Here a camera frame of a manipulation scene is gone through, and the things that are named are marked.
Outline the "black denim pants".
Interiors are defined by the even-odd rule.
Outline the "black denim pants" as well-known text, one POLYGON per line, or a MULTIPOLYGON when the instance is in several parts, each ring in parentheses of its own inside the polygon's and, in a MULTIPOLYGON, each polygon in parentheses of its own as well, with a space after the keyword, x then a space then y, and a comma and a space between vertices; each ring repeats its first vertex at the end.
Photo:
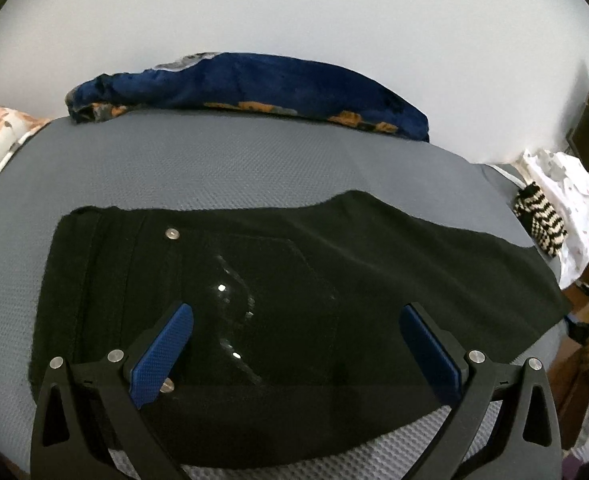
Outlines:
POLYGON ((358 191, 300 208, 84 207, 48 255, 29 381, 126 349, 175 301, 194 330, 142 418, 178 463, 263 468, 342 453, 435 411, 401 338, 416 302, 508 363, 570 309, 533 247, 358 191))

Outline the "white crumpled cloth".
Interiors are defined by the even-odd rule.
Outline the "white crumpled cloth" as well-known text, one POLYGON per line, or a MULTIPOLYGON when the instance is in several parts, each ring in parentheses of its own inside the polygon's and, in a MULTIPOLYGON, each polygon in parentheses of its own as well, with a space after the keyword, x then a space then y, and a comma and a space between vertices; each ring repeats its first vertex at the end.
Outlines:
POLYGON ((559 285, 568 288, 589 265, 589 172, 564 152, 525 151, 517 167, 535 181, 562 218, 567 237, 558 254, 559 285))

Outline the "black white striped cloth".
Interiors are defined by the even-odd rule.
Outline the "black white striped cloth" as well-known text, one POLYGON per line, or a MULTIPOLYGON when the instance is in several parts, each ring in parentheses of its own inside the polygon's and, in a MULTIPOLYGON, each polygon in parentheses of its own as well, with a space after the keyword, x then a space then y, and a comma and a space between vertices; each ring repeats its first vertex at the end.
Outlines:
POLYGON ((567 238, 567 229, 541 187, 535 182, 526 185, 518 192, 512 210, 538 248, 546 256, 556 257, 567 238))

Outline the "blue floral blanket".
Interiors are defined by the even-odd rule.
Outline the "blue floral blanket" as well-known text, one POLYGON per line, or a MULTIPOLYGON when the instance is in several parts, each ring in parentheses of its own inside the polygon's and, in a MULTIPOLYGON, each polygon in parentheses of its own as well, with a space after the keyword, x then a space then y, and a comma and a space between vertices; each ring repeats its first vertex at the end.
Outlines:
POLYGON ((429 121, 379 82, 348 68, 288 56, 187 55, 139 73, 101 74, 66 96, 76 122, 105 122, 137 108, 236 110, 429 142, 429 121))

